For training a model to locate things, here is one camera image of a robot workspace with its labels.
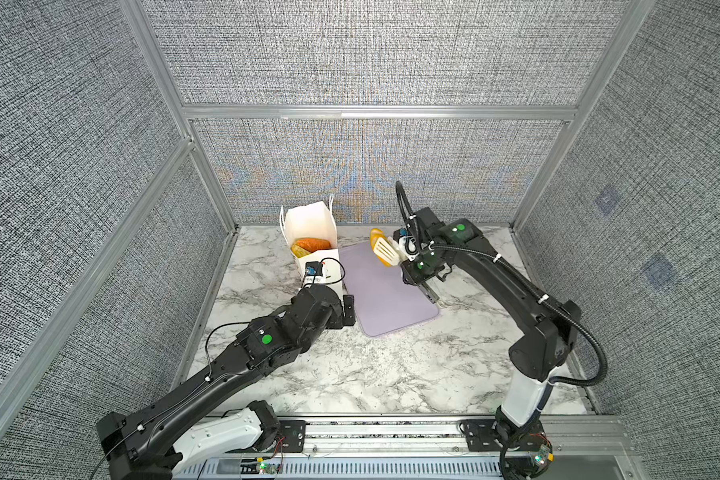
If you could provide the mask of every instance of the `bread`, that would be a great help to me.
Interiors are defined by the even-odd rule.
[[[294,255],[296,255],[296,258],[301,258],[303,256],[309,255],[311,252],[308,250],[304,250],[300,246],[293,244],[291,245],[291,252],[293,252]]]
[[[299,238],[293,242],[294,246],[300,246],[310,254],[314,254],[318,250],[330,250],[331,242],[320,238]]]

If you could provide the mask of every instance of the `white paper bag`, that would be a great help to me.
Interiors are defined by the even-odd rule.
[[[304,270],[307,262],[319,262],[327,257],[338,258],[338,234],[336,233],[336,220],[333,218],[333,195],[328,201],[328,206],[323,201],[310,205],[296,206],[285,212],[285,207],[280,207],[280,230],[286,239],[288,251],[291,245],[299,238],[320,238],[331,242],[331,250],[318,250],[301,258],[293,259],[298,268],[298,274],[304,280]],[[333,260],[326,260],[323,264],[323,275],[326,276],[326,283],[336,282],[342,278],[341,267]],[[343,298],[343,282],[333,283],[330,286],[336,292],[338,298]]]

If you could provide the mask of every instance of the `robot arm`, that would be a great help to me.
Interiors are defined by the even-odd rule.
[[[400,182],[396,184],[396,191],[405,228],[396,231],[394,239],[408,255],[401,263],[403,281],[427,291],[425,282],[432,277],[445,281],[450,272],[442,276],[440,273],[446,264],[451,269],[458,266],[501,303],[523,332],[509,348],[510,360],[517,369],[509,392],[496,411],[492,433],[480,441],[481,445],[500,446],[501,473],[509,478],[504,456],[522,438],[543,431],[538,418],[553,384],[596,385],[606,375],[607,359],[600,344],[579,323],[580,309],[574,302],[561,303],[537,288],[503,259],[469,220],[460,219],[446,225],[429,208],[413,212]],[[585,380],[556,376],[574,348],[578,334],[594,348],[600,362],[598,373]],[[515,470],[523,476],[540,473],[538,468],[547,465],[542,457],[538,459],[540,463],[531,466],[530,471],[517,466]]]
[[[345,317],[338,295],[328,286],[302,288],[291,302],[252,320],[207,368],[153,405],[127,416],[111,412],[99,420],[96,430],[112,479],[170,480],[172,469],[180,463],[216,451],[214,442],[219,437],[209,428],[226,429],[227,441],[236,438],[236,445],[225,442],[225,447],[218,448],[253,446],[263,451],[269,447],[278,422],[264,402],[252,403],[234,418],[217,422],[219,425],[202,424],[202,436],[209,439],[203,441],[205,447],[203,442],[190,441],[192,431],[188,430],[235,392],[293,362],[325,328],[341,329],[354,323]]]

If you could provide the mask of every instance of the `cable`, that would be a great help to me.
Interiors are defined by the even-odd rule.
[[[566,376],[553,376],[550,377],[547,381],[550,384],[555,383],[567,383],[569,385],[575,385],[575,386],[594,386],[598,383],[602,382],[605,378],[606,374],[608,373],[608,359],[605,355],[605,351],[603,351],[603,347],[600,346],[600,343],[595,339],[594,335],[590,333],[583,325],[578,323],[576,320],[570,318],[570,315],[568,315],[567,312],[563,312],[561,309],[557,308],[555,305],[553,305],[551,302],[547,301],[546,299],[542,300],[542,297],[544,294],[539,294],[537,292],[538,288],[536,285],[530,282],[523,274],[518,272],[509,262],[507,262],[503,257],[499,257],[498,259],[495,256],[492,256],[490,254],[486,254],[485,252],[480,252],[480,250],[472,250],[471,248],[465,248],[462,246],[456,246],[456,245],[443,245],[443,244],[432,244],[432,250],[451,250],[454,252],[461,252],[463,254],[472,254],[472,255],[479,255],[479,256],[486,256],[487,258],[491,259],[497,264],[500,264],[503,268],[505,268],[512,276],[517,278],[520,283],[525,286],[526,290],[528,290],[531,295],[533,295],[536,300],[540,300],[540,303],[546,306],[548,309],[552,310],[554,313],[556,313],[560,318],[571,324],[576,330],[581,333],[581,335],[588,341],[590,345],[592,345],[593,350],[595,350],[595,355],[597,355],[597,361],[598,361],[598,367],[597,367],[597,373],[594,377],[590,379],[580,380],[580,379],[572,379],[570,377]]]
[[[286,464],[286,448],[280,448],[280,465],[277,467],[277,472],[282,472],[282,466]]]
[[[239,411],[240,411],[239,408],[232,408],[231,410],[226,410],[224,413],[221,414],[221,417],[219,417],[219,418],[224,418],[224,417],[226,417],[226,414],[229,413],[229,412],[239,412]]]
[[[347,271],[344,270],[344,265],[342,265],[341,262],[339,262],[338,260],[336,260],[336,259],[333,258],[332,256],[327,256],[326,258],[320,260],[320,263],[322,264],[322,263],[325,262],[326,260],[333,260],[334,262],[336,262],[336,263],[338,264],[338,268],[340,268],[340,269],[342,270],[342,278],[336,280],[336,282],[323,283],[323,285],[333,285],[334,283],[339,283],[339,282],[341,282],[342,280],[344,280],[344,277],[347,275]],[[313,284],[313,285],[315,284],[315,277],[312,278],[312,284]]]
[[[399,181],[394,182],[394,192],[398,199],[398,207],[400,208],[400,215],[403,216],[403,222],[405,228],[408,229],[408,233],[413,237],[414,251],[408,250],[408,242],[406,241],[405,251],[409,255],[419,255],[421,253],[421,242],[419,241],[420,232],[418,229],[418,217],[413,215],[413,209],[411,204],[408,202],[408,196],[405,194],[405,188]]]
[[[275,455],[277,455],[277,449],[280,446],[280,444],[282,443],[282,441],[285,439],[286,439],[286,437],[280,437],[277,439],[277,443],[275,444],[275,449],[272,450],[272,454],[269,456],[269,458],[267,460],[272,460],[275,457]]]
[[[541,411],[544,410],[544,408],[546,407],[547,400],[549,400],[550,395],[552,394],[552,388],[553,387],[551,384],[547,384],[547,386],[544,388],[544,393],[542,393],[541,398],[539,398],[536,409],[532,414],[530,414],[528,421],[524,423],[522,427],[519,427],[518,430],[511,437],[509,437],[507,441],[501,446],[501,452],[499,453],[499,471],[501,472],[501,476],[504,478],[504,480],[512,480],[512,478],[509,476],[509,470],[507,470],[507,466],[504,464],[507,457],[507,450],[509,450],[510,446],[516,444],[525,434],[527,434],[532,425],[536,423],[536,421],[539,419],[539,417],[541,416]]]
[[[532,437],[539,437],[539,438],[541,438],[542,440],[544,440],[544,442],[547,444],[547,446],[549,446],[549,447],[552,446],[552,442],[550,442],[547,437],[545,437],[544,435],[542,435],[542,434],[540,434],[540,433],[531,433],[530,436],[532,436]]]
[[[146,426],[146,425],[152,423],[152,422],[155,420],[155,418],[163,415],[163,413],[171,410],[173,407],[179,405],[179,404],[182,403],[184,400],[186,400],[187,398],[189,398],[190,396],[192,396],[192,394],[194,394],[195,392],[197,392],[197,390],[198,390],[199,388],[201,388],[203,385],[205,385],[205,384],[204,384],[204,383],[199,384],[199,385],[198,385],[197,387],[195,387],[195,389],[192,390],[192,392],[190,392],[187,396],[185,396],[184,398],[182,398],[182,399],[179,400],[178,402],[174,403],[172,406],[166,408],[166,409],[163,410],[162,412],[158,413],[157,415],[152,416],[152,418],[150,418],[149,420],[147,420],[147,421],[144,422],[144,423],[141,423],[140,425]],[[110,456],[110,455],[112,454],[112,452],[114,452],[117,447],[119,447],[125,440],[127,440],[129,437],[131,437],[133,434],[135,434],[135,433],[138,432],[138,431],[139,431],[138,429],[133,430],[131,433],[129,433],[128,435],[124,436],[118,443],[116,443],[114,447],[110,448],[110,450],[109,450],[107,453],[105,453],[104,456],[102,457],[102,459],[99,460],[99,462],[96,464],[96,467],[95,467],[94,470],[90,473],[90,476],[88,477],[88,480],[92,480],[92,479],[93,479],[94,475],[96,475],[96,472],[99,470],[99,467],[101,466],[101,464],[104,463],[104,460],[106,460],[106,457]]]
[[[110,448],[110,450],[107,453],[105,453],[104,456],[101,458],[101,460],[99,460],[99,462],[96,464],[96,466],[94,467],[94,470],[90,473],[88,480],[93,480],[94,475],[96,475],[96,472],[99,471],[99,467],[101,466],[102,463],[104,463],[104,460],[106,460],[106,457],[110,456],[112,454],[112,452],[114,452],[115,449],[120,446],[120,444],[122,444],[125,440],[128,439],[128,437],[132,436],[136,432],[138,432],[138,430],[133,430],[131,433],[124,436],[122,440],[120,440],[118,443],[116,443],[114,447]]]
[[[202,471],[206,469],[206,464],[208,463],[208,458],[202,463],[202,466],[200,467],[200,473],[197,474],[197,480],[200,480],[200,476],[202,475]]]
[[[230,326],[230,325],[248,325],[250,322],[231,322],[231,323],[224,323],[223,325],[219,325],[215,329],[211,331],[211,333],[208,334],[208,337],[206,338],[206,359],[208,360],[208,378],[211,378],[211,355],[208,353],[208,340],[211,340],[211,335],[218,329],[220,329],[223,326]]]
[[[227,373],[221,374],[221,375],[219,376],[219,378],[216,379],[216,380],[225,379],[225,378],[228,377],[228,376],[240,376],[240,375],[241,375],[241,373],[227,372]],[[146,425],[147,423],[152,422],[155,418],[163,415],[164,413],[168,412],[169,410],[171,410],[171,409],[173,409],[173,408],[177,408],[177,407],[181,408],[181,407],[182,407],[181,404],[184,403],[184,401],[187,400],[188,398],[190,398],[192,395],[194,395],[194,393],[197,392],[197,390],[198,390],[199,388],[205,387],[205,389],[203,389],[203,391],[205,391],[205,390],[209,389],[209,388],[211,387],[211,385],[213,385],[213,383],[214,383],[214,382],[210,382],[210,383],[204,382],[204,383],[199,384],[199,385],[198,385],[197,387],[195,387],[195,389],[192,390],[192,392],[190,392],[187,396],[185,396],[184,398],[182,398],[182,399],[179,400],[178,402],[174,403],[173,406],[170,406],[170,407],[166,408],[165,410],[163,410],[162,412],[158,413],[157,415],[154,415],[152,418],[150,418],[149,420],[147,420],[146,422],[144,422],[143,425]],[[157,423],[157,425],[155,425],[155,428],[159,428],[160,426],[162,426],[164,421],[165,421],[165,419],[162,418],[162,419]],[[150,437],[146,440],[146,447],[145,447],[145,448],[149,448],[151,442],[152,442],[152,436],[150,436]]]

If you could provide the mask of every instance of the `metal rail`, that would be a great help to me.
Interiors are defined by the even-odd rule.
[[[574,120],[577,109],[546,105],[237,105],[188,104],[185,120],[199,118],[284,118],[341,120],[355,118],[462,118],[478,120]]]
[[[168,187],[173,174],[188,155],[191,145],[190,140],[184,138],[174,147],[171,155],[145,187],[141,197],[131,205],[86,271],[80,275],[77,283],[48,319],[38,337],[3,380],[0,385],[0,439],[64,346],[99,288],[112,273],[118,259],[138,232],[139,226]]]
[[[283,478],[484,478],[498,474],[499,452],[470,452],[458,423],[465,419],[492,416],[472,415],[304,415],[280,416],[281,420],[303,420],[305,443],[302,453],[284,455]],[[542,416],[545,433],[553,444],[556,457],[592,462],[605,459],[620,470],[622,478],[647,478],[641,458],[634,452],[621,421],[614,416]],[[508,456],[526,456],[509,452]],[[191,466],[175,475],[183,478],[239,478],[225,476],[239,467],[241,458],[250,454],[229,453]],[[472,469],[476,462],[488,468]],[[406,470],[410,466],[429,465],[427,471]],[[450,464],[447,471],[435,464]],[[395,475],[394,465],[398,470]]]
[[[136,43],[139,45],[144,59],[152,71],[157,87],[163,94],[163,100],[171,117],[176,122],[176,127],[183,136],[190,135],[195,143],[192,158],[195,161],[200,178],[206,186],[208,197],[211,198],[211,202],[216,208],[219,218],[224,223],[227,233],[234,231],[236,223],[230,203],[226,201],[219,178],[208,161],[196,132],[192,130],[190,122],[182,116],[182,101],[179,89],[173,81],[165,55],[163,55],[160,46],[157,44],[155,33],[146,12],[144,12],[144,7],[139,0],[120,0],[120,8],[123,10],[123,14],[136,38]]]
[[[643,21],[653,10],[656,0],[633,0],[627,7],[624,16],[616,28],[614,36],[610,40],[600,63],[590,76],[590,80],[584,87],[578,103],[578,111],[576,118],[566,124],[557,135],[552,149],[547,155],[547,159],[542,164],[536,177],[528,187],[528,191],[523,196],[518,212],[515,214],[512,225],[516,231],[522,230],[525,222],[530,216],[530,212],[534,209],[541,198],[542,193],[549,185],[554,173],[560,166],[571,146],[576,140],[576,136],[586,123],[587,118],[595,107],[597,100],[603,93],[606,84],[619,66],[624,53],[632,44],[637,31],[643,25]]]

